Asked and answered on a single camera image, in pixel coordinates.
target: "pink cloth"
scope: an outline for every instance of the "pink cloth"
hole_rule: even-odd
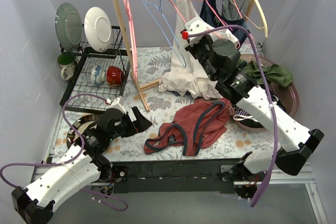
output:
[[[158,137],[146,140],[145,153],[159,152],[171,145],[184,145],[184,156],[197,156],[201,148],[211,146],[226,131],[228,106],[229,101],[222,98],[215,103],[196,100],[181,108],[172,123],[161,125]]]

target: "green plate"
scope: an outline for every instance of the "green plate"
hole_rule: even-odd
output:
[[[73,5],[63,3],[59,6],[55,28],[58,41],[65,50],[72,52],[79,47],[83,34],[82,19]]]

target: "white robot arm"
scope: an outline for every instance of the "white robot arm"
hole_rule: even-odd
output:
[[[182,31],[182,37],[188,41],[185,49],[200,62],[209,78],[217,81],[216,89],[223,97],[248,112],[272,133],[274,122],[270,106],[274,107],[281,145],[277,152],[276,165],[289,175],[297,175],[323,139],[324,134],[319,129],[309,130],[302,126],[278,105],[270,105],[265,90],[236,67],[240,53],[230,40],[213,41],[208,35],[210,31],[197,17],[189,21],[185,28],[186,30]],[[212,31],[223,28],[226,27],[218,27]],[[272,156],[272,150],[257,154],[248,152],[228,175],[238,179],[248,179],[253,174],[267,170]]]
[[[84,131],[85,146],[78,158],[65,163],[80,152],[79,138],[57,162],[62,165],[50,168],[25,188],[16,187],[13,190],[14,208],[26,223],[47,223],[70,196],[92,182],[111,177],[112,164],[102,155],[111,140],[133,136],[152,125],[137,107],[133,107],[132,111],[136,118],[133,122],[123,107],[122,98],[116,98],[99,117],[97,128]]]

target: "white clip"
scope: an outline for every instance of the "white clip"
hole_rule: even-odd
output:
[[[274,105],[277,105],[277,102],[273,102],[272,104],[268,105],[269,110],[271,110],[272,108],[274,108]]]
[[[63,161],[60,160],[59,163],[60,163],[62,166],[64,166],[66,169],[68,169],[73,175],[75,174],[75,172],[73,172],[73,170],[72,170],[70,167],[68,167],[67,164],[66,164],[65,162],[63,162]]]

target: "black base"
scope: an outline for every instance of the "black base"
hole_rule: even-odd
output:
[[[114,184],[113,193],[218,191],[234,194],[233,182],[223,182],[221,165],[233,166],[239,158],[183,161],[113,162],[113,169],[127,167],[126,178]]]

